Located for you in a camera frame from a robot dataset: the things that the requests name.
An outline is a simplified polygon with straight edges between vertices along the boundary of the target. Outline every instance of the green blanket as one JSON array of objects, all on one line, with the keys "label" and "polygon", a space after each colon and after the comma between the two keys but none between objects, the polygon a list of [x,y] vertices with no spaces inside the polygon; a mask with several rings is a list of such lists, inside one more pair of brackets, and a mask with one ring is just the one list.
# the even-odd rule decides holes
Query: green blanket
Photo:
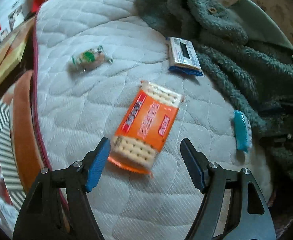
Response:
[{"label": "green blanket", "polygon": [[192,41],[204,73],[235,109],[244,112],[255,134],[293,129],[281,117],[258,114],[265,105],[293,97],[293,50],[250,40],[217,0],[135,0],[135,6],[138,15],[165,37]]}]

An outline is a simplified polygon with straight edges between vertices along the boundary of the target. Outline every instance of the orange cracker package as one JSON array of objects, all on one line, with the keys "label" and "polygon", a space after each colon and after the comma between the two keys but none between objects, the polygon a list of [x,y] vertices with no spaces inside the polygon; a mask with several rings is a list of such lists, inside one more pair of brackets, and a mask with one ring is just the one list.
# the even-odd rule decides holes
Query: orange cracker package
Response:
[{"label": "orange cracker package", "polygon": [[182,95],[142,81],[111,140],[108,160],[120,168],[150,174],[182,101]]}]

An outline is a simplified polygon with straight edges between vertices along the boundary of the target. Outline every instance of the bed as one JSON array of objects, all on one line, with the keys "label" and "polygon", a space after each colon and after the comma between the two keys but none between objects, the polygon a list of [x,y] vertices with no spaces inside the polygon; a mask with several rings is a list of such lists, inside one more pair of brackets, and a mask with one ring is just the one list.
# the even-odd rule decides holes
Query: bed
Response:
[{"label": "bed", "polygon": [[[165,37],[138,16],[134,0],[49,0],[36,16],[33,114],[45,165],[64,169],[111,138],[135,97],[141,80],[185,96],[153,178],[107,163],[98,186],[88,194],[106,240],[184,239],[202,201],[179,152],[189,138],[209,161],[239,171],[249,168],[268,201],[270,168],[254,143],[236,151],[233,107],[207,77],[168,71]],[[113,58],[93,71],[70,67],[71,56],[102,45]],[[216,234],[224,229],[226,191]]]}]

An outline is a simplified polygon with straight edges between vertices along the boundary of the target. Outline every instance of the pink trim edge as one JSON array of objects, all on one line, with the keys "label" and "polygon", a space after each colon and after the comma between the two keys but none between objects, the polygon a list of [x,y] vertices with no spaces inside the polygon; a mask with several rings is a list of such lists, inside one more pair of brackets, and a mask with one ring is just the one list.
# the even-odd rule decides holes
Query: pink trim edge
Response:
[{"label": "pink trim edge", "polygon": [[45,166],[47,166],[50,170],[52,170],[48,153],[45,149],[45,145],[43,142],[42,134],[40,131],[40,124],[39,124],[39,116],[38,116],[38,107],[37,107],[37,78],[38,78],[38,43],[37,43],[37,35],[36,35],[36,29],[37,29],[37,16],[41,9],[42,5],[39,7],[36,16],[35,16],[35,23],[34,23],[34,29],[33,29],[33,98],[32,98],[32,106],[33,106],[33,122],[36,132],[36,140],[38,142],[38,146],[40,149],[40,154],[42,155],[43,162]]}]

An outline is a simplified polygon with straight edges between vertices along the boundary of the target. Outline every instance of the screw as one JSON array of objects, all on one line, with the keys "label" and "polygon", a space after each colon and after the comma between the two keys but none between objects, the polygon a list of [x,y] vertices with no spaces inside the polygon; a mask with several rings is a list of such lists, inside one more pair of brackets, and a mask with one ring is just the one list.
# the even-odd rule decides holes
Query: screw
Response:
[{"label": "screw", "polygon": [[47,167],[44,167],[41,169],[42,174],[48,173],[48,171],[49,171],[49,169]]},{"label": "screw", "polygon": [[82,161],[76,161],[74,164],[73,164],[74,167],[76,168],[79,168],[82,166]]},{"label": "screw", "polygon": [[216,168],[217,168],[217,163],[215,163],[215,162],[211,162],[211,163],[209,163],[209,166],[210,166],[211,168],[216,169]]},{"label": "screw", "polygon": [[251,173],[251,171],[248,168],[243,168],[242,171],[246,175],[249,175]]}]

